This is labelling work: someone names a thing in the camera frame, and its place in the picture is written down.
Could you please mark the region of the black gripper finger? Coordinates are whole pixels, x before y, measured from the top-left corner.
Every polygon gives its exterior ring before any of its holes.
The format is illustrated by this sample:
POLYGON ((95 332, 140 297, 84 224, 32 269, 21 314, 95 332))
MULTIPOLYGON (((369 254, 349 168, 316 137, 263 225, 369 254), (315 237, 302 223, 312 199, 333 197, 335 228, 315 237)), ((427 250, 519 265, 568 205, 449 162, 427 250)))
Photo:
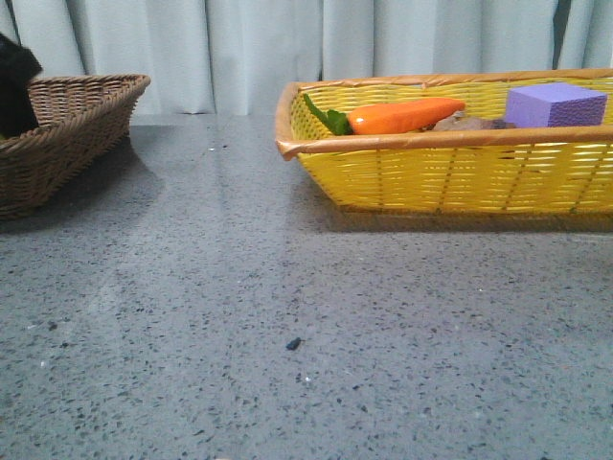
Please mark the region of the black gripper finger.
POLYGON ((1 34, 1 137, 9 139, 38 127, 29 95, 42 71, 32 51, 1 34))

